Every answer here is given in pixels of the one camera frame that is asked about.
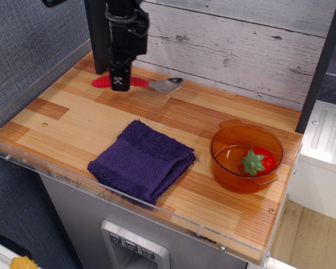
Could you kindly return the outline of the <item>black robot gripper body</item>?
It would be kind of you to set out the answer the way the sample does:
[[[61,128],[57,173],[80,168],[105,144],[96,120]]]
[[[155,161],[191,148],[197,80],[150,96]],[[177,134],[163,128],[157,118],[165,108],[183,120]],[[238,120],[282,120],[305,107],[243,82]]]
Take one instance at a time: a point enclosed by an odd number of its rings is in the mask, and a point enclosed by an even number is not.
[[[110,30],[110,66],[122,68],[130,64],[138,55],[147,53],[148,13],[141,8],[134,8],[124,16],[116,15],[107,9],[105,17]]]

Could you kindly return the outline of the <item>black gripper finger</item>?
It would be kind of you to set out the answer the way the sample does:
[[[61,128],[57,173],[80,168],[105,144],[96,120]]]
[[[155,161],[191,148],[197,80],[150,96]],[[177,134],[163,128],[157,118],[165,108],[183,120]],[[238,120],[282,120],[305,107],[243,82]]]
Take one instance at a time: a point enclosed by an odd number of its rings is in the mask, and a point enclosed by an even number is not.
[[[129,90],[131,69],[131,63],[122,67],[110,67],[110,82],[113,91],[127,92]]]

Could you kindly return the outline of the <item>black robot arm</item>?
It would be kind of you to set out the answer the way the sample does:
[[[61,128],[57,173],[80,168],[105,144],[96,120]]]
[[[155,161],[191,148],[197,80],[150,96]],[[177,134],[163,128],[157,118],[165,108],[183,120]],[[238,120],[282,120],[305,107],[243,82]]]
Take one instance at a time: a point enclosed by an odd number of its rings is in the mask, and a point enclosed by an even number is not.
[[[128,91],[132,62],[147,53],[149,15],[141,1],[85,1],[96,73],[109,70],[111,88]]]

